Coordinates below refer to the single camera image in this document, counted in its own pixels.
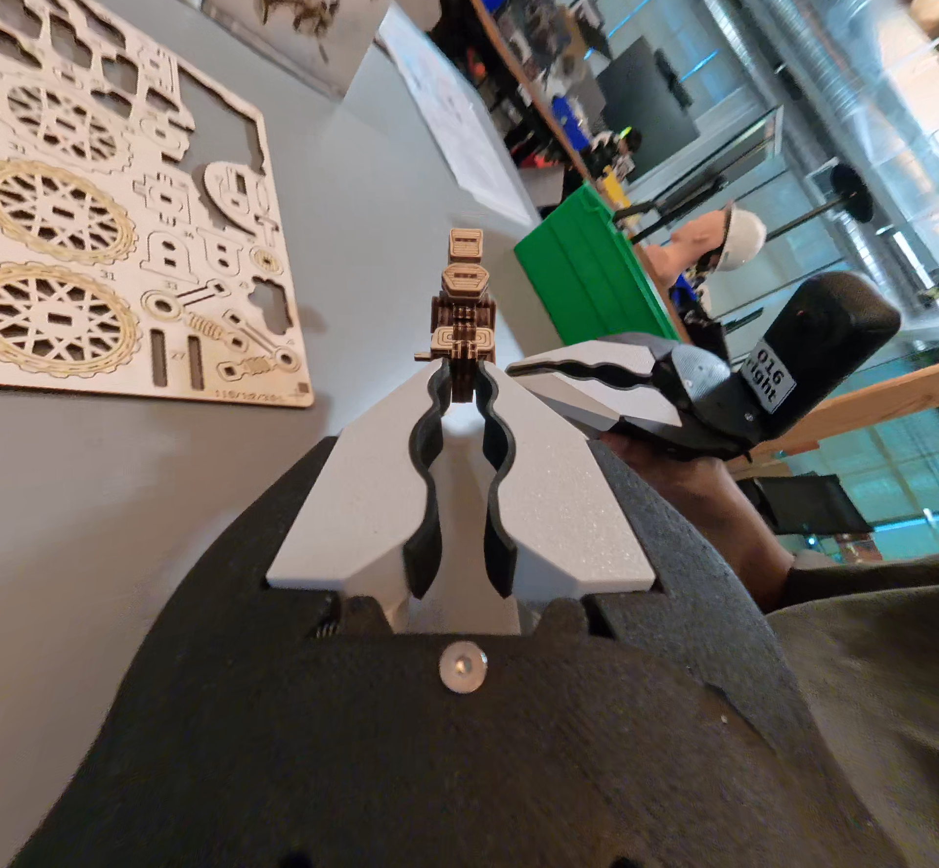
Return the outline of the black office chair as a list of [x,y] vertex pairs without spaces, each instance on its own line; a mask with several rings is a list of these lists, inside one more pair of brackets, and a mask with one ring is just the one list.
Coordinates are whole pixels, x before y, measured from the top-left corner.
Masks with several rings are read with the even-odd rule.
[[836,475],[749,477],[736,485],[776,535],[871,533]]

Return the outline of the mannequin head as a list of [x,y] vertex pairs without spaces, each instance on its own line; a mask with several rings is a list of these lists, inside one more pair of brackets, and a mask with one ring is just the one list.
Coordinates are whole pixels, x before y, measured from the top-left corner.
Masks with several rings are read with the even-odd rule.
[[730,220],[727,209],[710,211],[676,229],[667,243],[647,247],[652,279],[670,288],[699,264],[715,267],[726,244]]

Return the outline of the black disc on pole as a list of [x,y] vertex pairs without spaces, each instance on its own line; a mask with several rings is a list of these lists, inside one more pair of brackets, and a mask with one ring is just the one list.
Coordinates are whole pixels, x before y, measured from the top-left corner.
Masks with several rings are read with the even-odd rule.
[[833,192],[843,211],[860,225],[874,217],[874,201],[859,173],[844,162],[836,163],[830,174]]

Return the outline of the person's olive clothing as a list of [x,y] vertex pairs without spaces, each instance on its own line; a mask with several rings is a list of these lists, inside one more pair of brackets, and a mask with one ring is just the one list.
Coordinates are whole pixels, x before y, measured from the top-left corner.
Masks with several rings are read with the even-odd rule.
[[937,866],[938,556],[805,552],[768,620],[852,789],[910,866]]

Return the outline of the silver ventilation duct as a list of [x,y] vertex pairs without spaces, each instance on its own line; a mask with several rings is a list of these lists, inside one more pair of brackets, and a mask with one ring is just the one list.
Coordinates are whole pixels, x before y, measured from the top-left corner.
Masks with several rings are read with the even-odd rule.
[[899,0],[741,0],[886,216],[916,280],[937,286],[938,64]]

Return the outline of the person's right forearm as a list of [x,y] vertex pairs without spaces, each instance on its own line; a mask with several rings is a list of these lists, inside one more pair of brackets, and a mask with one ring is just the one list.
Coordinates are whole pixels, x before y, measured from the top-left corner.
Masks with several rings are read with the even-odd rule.
[[694,495],[687,520],[723,557],[766,614],[781,606],[795,555],[773,535],[754,505],[731,480]]

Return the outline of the wooden beam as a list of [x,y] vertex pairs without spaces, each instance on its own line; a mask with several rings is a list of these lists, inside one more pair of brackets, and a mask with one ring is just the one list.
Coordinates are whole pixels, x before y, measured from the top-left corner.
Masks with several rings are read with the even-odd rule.
[[754,475],[788,457],[816,451],[825,439],[872,428],[938,406],[938,365],[830,397],[778,439],[728,463],[733,475]]

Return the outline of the green plastic bin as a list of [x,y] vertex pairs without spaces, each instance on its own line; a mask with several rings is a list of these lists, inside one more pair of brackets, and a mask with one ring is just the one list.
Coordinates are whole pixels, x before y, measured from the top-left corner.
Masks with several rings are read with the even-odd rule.
[[682,336],[595,189],[581,185],[514,247],[563,345],[613,334]]

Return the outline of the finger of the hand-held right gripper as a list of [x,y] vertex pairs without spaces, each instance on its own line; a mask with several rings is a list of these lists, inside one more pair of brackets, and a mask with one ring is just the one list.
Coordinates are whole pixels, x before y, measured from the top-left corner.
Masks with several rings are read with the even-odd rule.
[[511,363],[513,378],[557,372],[579,381],[651,382],[655,363],[677,342],[651,334],[616,334],[530,355]]
[[514,383],[568,422],[592,433],[610,431],[622,418],[638,421],[641,428],[683,425],[675,406],[646,385],[617,389],[602,381],[578,380],[558,371],[514,377]]

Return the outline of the grey monitor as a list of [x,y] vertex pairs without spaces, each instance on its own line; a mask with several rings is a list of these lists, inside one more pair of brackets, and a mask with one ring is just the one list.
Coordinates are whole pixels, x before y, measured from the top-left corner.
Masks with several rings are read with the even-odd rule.
[[632,152],[630,181],[695,142],[698,127],[690,115],[690,98],[665,53],[641,37],[602,69],[596,81],[604,97],[603,117],[615,132],[631,129],[642,136]]

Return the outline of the person's right hand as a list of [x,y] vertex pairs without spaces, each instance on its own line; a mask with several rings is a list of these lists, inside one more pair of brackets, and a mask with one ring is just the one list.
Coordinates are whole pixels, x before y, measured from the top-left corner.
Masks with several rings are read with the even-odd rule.
[[714,457],[682,461],[647,441],[615,433],[601,435],[600,441],[683,513],[730,512],[747,503],[725,463]]

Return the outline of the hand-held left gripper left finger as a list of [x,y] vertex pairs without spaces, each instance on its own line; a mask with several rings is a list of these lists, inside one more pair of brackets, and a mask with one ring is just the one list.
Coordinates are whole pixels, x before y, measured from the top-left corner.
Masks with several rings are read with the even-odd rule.
[[405,619],[440,569],[430,470],[449,405],[449,363],[436,359],[343,429],[268,569],[270,587],[369,596],[386,618]]

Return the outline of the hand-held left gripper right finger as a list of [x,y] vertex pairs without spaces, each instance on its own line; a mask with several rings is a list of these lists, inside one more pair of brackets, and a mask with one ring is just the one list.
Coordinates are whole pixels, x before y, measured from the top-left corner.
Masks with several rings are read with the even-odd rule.
[[650,590],[651,563],[586,435],[490,363],[479,364],[475,392],[495,471],[484,557],[496,592],[581,600]]

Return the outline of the wooden model assembly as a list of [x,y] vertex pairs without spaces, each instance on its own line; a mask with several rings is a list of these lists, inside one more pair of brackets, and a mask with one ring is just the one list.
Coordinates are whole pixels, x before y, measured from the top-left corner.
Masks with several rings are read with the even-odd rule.
[[431,301],[430,348],[414,355],[417,362],[448,362],[451,400],[457,403],[473,400],[479,363],[496,359],[497,304],[488,290],[483,249],[482,230],[450,230],[448,263]]

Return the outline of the white hard hat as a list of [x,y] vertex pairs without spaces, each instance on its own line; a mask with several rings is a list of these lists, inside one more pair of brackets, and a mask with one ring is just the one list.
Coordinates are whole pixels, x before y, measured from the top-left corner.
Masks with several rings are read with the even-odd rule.
[[730,273],[742,268],[762,249],[767,228],[759,216],[735,203],[725,206],[724,240],[715,252],[715,273]]

